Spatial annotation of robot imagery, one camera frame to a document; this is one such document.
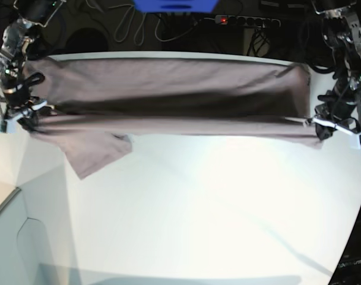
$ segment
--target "power strip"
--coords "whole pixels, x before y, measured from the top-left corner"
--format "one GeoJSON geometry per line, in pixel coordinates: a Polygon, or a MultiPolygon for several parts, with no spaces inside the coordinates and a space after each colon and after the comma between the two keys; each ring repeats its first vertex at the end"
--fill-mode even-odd
{"type": "Polygon", "coordinates": [[[281,27],[281,21],[278,19],[233,15],[216,15],[215,23],[227,26],[241,26],[265,29],[279,29],[281,27]]]}

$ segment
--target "white table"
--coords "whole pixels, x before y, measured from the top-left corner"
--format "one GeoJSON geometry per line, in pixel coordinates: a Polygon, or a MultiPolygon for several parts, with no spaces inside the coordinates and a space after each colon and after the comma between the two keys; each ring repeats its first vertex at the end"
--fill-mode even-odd
{"type": "MultiPolygon", "coordinates": [[[[176,52],[54,56],[126,57],[288,64],[176,52]]],[[[311,83],[313,109],[334,82],[312,74],[311,83]]],[[[134,137],[131,155],[84,181],[56,148],[23,141],[15,181],[28,215],[46,225],[61,278],[79,268],[82,284],[140,276],[134,284],[326,285],[361,205],[361,151],[339,133],[319,151],[248,137],[134,137]]],[[[21,146],[9,145],[19,156],[21,146]]]]}

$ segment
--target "blue device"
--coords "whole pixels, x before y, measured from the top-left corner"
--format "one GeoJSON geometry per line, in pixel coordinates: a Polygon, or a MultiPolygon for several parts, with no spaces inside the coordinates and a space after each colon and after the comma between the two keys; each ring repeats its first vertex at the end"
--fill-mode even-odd
{"type": "Polygon", "coordinates": [[[210,13],[219,0],[134,0],[141,12],[200,12],[210,13]]]}

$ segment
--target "blue box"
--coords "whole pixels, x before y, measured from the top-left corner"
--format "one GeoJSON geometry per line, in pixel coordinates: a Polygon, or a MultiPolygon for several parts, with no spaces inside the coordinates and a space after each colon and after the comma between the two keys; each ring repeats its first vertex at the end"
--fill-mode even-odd
{"type": "Polygon", "coordinates": [[[201,12],[210,13],[219,0],[134,0],[141,12],[201,12]]]}

